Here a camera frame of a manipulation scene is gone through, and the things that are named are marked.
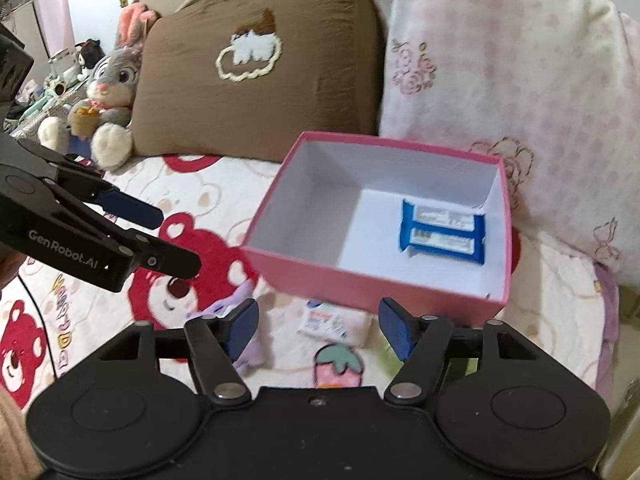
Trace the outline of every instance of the pink checkered pillow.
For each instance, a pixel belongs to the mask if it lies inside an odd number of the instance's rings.
[[[640,285],[640,26],[608,0],[392,0],[388,28],[380,135],[501,155],[516,224]]]

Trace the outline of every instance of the bunny ear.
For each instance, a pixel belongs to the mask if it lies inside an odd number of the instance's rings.
[[[145,43],[146,35],[158,17],[159,14],[150,10],[145,4],[136,3],[125,7],[118,20],[116,48],[125,46],[141,48]]]

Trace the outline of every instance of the bed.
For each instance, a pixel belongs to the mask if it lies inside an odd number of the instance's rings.
[[[198,0],[135,1],[167,15]],[[260,305],[260,327],[258,344],[244,356],[241,371],[252,393],[266,384],[314,386],[314,357],[324,343],[296,331],[308,298],[271,288],[238,250],[277,171],[270,162],[205,155],[132,160],[108,173],[105,178],[122,190],[162,209],[165,222],[152,234],[174,240],[190,234],[190,248],[215,246],[224,257],[185,290],[139,269],[117,294],[29,258],[20,280],[0,299],[0,381],[20,407],[26,409],[56,376],[134,320],[151,320],[157,328],[181,326],[194,308],[203,310],[250,279],[257,282],[252,295]],[[606,316],[617,312],[610,277],[590,259],[537,234],[514,235],[511,299],[499,317],[589,386],[603,387],[610,366],[609,342],[603,344]],[[375,320],[366,345],[354,352],[363,363],[360,383],[383,391],[399,362]],[[193,386],[185,363],[161,360],[161,369]]]

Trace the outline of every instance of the pink box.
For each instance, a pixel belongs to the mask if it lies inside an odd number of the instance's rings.
[[[485,263],[401,252],[402,200],[485,215]],[[477,326],[509,297],[511,214],[498,157],[403,140],[305,132],[249,227],[243,250],[277,290],[377,313]]]

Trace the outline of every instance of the blue gripper pad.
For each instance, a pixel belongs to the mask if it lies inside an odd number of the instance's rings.
[[[402,362],[406,361],[417,344],[417,340],[414,341],[412,337],[411,323],[415,322],[413,316],[394,300],[383,298],[378,307],[378,322],[396,357]]]
[[[95,203],[107,213],[124,218],[147,229],[158,229],[164,220],[162,210],[142,202],[119,189],[110,189],[100,193]]]
[[[226,343],[222,345],[222,348],[231,359],[231,362],[235,362],[240,357],[240,354],[258,329],[258,318],[260,317],[258,303],[255,300],[246,301],[250,301],[248,306],[241,304],[236,307],[237,313],[233,311],[227,317],[231,327],[229,329],[229,337]]]

